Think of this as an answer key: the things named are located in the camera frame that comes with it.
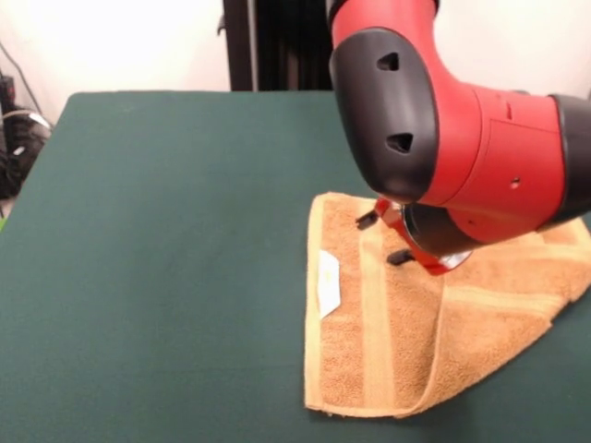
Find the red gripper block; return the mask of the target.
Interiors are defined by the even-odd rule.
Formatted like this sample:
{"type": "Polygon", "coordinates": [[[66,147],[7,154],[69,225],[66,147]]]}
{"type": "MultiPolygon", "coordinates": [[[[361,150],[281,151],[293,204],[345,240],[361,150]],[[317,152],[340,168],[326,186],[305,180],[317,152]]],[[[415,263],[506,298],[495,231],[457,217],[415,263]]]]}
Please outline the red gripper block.
{"type": "Polygon", "coordinates": [[[356,228],[368,229],[378,220],[381,220],[390,229],[394,229],[404,242],[404,246],[400,250],[388,255],[387,262],[390,265],[402,266],[405,263],[415,261],[433,276],[440,276],[452,270],[451,266],[444,263],[442,257],[436,257],[425,252],[418,246],[418,243],[412,238],[406,227],[404,212],[400,205],[391,202],[387,198],[379,197],[373,210],[356,219],[356,228]]]}

